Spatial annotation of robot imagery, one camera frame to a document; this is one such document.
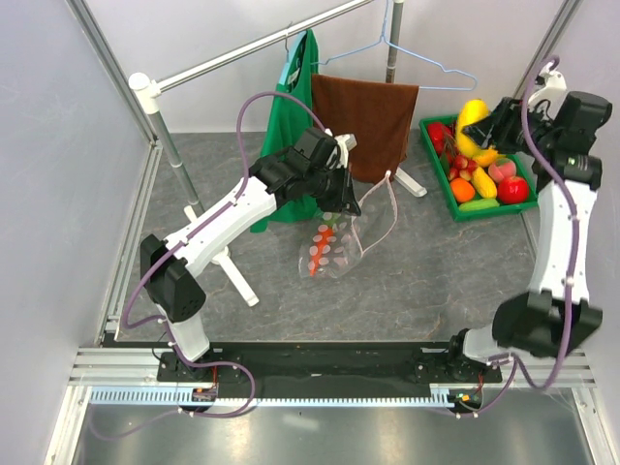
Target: red apple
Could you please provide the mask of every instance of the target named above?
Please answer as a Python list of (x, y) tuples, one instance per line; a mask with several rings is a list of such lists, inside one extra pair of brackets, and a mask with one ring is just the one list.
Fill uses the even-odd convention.
[(465, 179), (466, 181), (471, 181), (472, 180), (472, 174), (470, 172), (468, 172), (467, 170), (459, 171), (458, 175), (460, 177), (462, 177), (463, 179)]
[(458, 170), (466, 170), (469, 160), (460, 153), (454, 158), (454, 167)]
[(433, 148), (437, 155), (441, 155), (444, 151), (444, 141), (443, 140), (433, 140)]
[(497, 186), (497, 198), (506, 204), (525, 202), (529, 196), (530, 187), (519, 176), (507, 177)]
[(456, 168), (450, 168), (448, 171), (448, 181), (452, 181), (458, 177), (458, 170)]

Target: wire hanger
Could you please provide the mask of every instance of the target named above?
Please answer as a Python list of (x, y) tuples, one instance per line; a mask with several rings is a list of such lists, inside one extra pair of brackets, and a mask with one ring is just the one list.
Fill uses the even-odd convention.
[(447, 70), (444, 67), (444, 65), (442, 65), (438, 61), (431, 60), (430, 58), (426, 58), (425, 56), (419, 55), (417, 53), (409, 51), (406, 48), (403, 48), (402, 46), (397, 46), (397, 45), (393, 44), (392, 42), (390, 42), (388, 40), (388, 38), (386, 37), (386, 26), (388, 24), (388, 12), (389, 12), (389, 0), (386, 0), (386, 13), (384, 14), (384, 23), (383, 23), (383, 26), (381, 28), (381, 36), (379, 36), (379, 39), (377, 40), (377, 42), (375, 42), (374, 44), (371, 44), (369, 46), (363, 46), (362, 48), (358, 48), (357, 50), (347, 51), (346, 53), (341, 53), (339, 55), (332, 56), (331, 58), (328, 58), (326, 62), (319, 61), (317, 63), (313, 63), (313, 65), (326, 65), (330, 61), (334, 61), (334, 60), (337, 60), (339, 58), (344, 58), (345, 56), (349, 56), (349, 55), (353, 55), (355, 53), (359, 53), (361, 51), (365, 51), (365, 50), (367, 50), (369, 48), (376, 47), (381, 42), (383, 42), (383, 43), (387, 44), (390, 47), (394, 47), (397, 50), (402, 51), (403, 53), (406, 53), (406, 54), (411, 55), (411, 56), (415, 56), (416, 58), (418, 58), (418, 59), (420, 59), (422, 61), (425, 61), (426, 63), (430, 63), (431, 65), (438, 66), (446, 74), (455, 73), (455, 74), (462, 75), (462, 76), (465, 76), (467, 78), (470, 78), (470, 79), (472, 79), (474, 81), (474, 84), (471, 87), (420, 86), (419, 87), (420, 89), (425, 89), (425, 90), (474, 90), (478, 86), (478, 79), (474, 75), (470, 75), (469, 73), (465, 73), (464, 71), (460, 71), (460, 70)]
[(280, 75), (280, 79), (278, 79), (279, 84), (286, 85), (287, 80), (289, 79), (289, 75), (291, 74), (291, 67), (300, 66), (300, 60), (297, 58), (295, 61), (293, 61), (292, 58), (295, 58), (295, 52), (305, 36), (306, 36), (306, 31), (302, 31), (299, 34), (297, 34), (297, 38), (295, 39), (294, 44), (293, 44), (293, 49), (289, 49), (289, 38), (291, 36), (289, 36), (289, 31), (287, 29), (287, 35), (284, 39), (284, 50), (287, 52), (287, 59), (284, 63), (284, 68)]

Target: green shirt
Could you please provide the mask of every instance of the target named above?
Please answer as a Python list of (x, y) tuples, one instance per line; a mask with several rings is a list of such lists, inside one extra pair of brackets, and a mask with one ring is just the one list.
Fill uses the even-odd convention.
[[(286, 73), (283, 83), (278, 83), (275, 90), (285, 92), (303, 102), (309, 108), (312, 107), (312, 74), (318, 71), (319, 48), (311, 30), (306, 32), (305, 37), (299, 41), (298, 47), (293, 53), (291, 66)], [(271, 115), (267, 125), (267, 133), (264, 138), (261, 156), (277, 152), (289, 145), (294, 145), (301, 134), (312, 127), (312, 118), (298, 104), (283, 98), (274, 97), (271, 106)], [(290, 201), (286, 205), (273, 212), (261, 221), (258, 221), (250, 231), (262, 233), (267, 229), (267, 222), (280, 221), (293, 223), (295, 221), (313, 218), (318, 212), (316, 201), (311, 197), (303, 197), (297, 201)]]

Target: clear plastic bag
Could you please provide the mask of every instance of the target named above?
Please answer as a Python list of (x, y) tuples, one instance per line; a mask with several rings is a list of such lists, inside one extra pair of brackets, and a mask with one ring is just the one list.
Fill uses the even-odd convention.
[(312, 240), (299, 249), (299, 275), (339, 278), (385, 239), (398, 219), (390, 172), (359, 201), (360, 216), (324, 213)]

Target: white wall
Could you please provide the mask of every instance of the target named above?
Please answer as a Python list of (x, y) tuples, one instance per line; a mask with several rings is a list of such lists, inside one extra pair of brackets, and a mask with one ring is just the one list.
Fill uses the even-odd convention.
[[(156, 79), (345, 2), (88, 0), (125, 73), (140, 71)], [(561, 0), (406, 1), (401, 45), (480, 80), (473, 92), (421, 92), (414, 124), (421, 117), (458, 112), (472, 98), (484, 98), (491, 105), (511, 95), (560, 4)], [(376, 0), (317, 27), (323, 59), (374, 42), (384, 7), (383, 0)], [(387, 46), (378, 46), (330, 63), (321, 72), (383, 81), (387, 54)], [(275, 45), (166, 93), (161, 107), (170, 129), (232, 131), (242, 103), (275, 86), (284, 59), (284, 46)], [(469, 82), (402, 54), (396, 80), (420, 85)], [(263, 130), (269, 102), (254, 105), (245, 129)]]
[(147, 153), (67, 4), (0, 15), (0, 462), (43, 463)]
[(603, 184), (592, 212), (587, 251), (590, 302), (604, 310), (603, 325), (586, 346), (601, 388), (617, 444), (620, 446), (620, 3), (583, 2), (555, 52), (571, 90), (605, 97), (615, 105), (611, 119), (598, 132), (592, 155), (603, 159)]

